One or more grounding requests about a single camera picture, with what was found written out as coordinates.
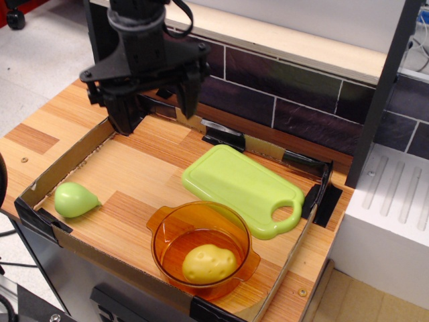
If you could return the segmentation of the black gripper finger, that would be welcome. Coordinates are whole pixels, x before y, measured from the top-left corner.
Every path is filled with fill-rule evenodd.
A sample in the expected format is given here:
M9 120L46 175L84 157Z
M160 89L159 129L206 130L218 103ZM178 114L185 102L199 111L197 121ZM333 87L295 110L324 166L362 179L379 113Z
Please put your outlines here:
M132 134L147 115L141 91L124 95L104 94L103 101L109 114L109 121L123 136Z
M182 67L176 96L180 110L186 119L196 114L201 85L209 75L210 67L206 59L200 59Z

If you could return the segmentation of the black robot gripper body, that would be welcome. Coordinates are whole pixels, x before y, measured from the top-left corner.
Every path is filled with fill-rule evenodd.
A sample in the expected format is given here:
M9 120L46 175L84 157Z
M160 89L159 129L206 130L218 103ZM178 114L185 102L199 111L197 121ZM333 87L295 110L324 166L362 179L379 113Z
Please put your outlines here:
M104 94L124 95L160 87L177 88L182 67L206 59L210 47L187 42L192 31L170 31L169 1L110 1L107 8L85 3L95 65L80 74L92 104Z

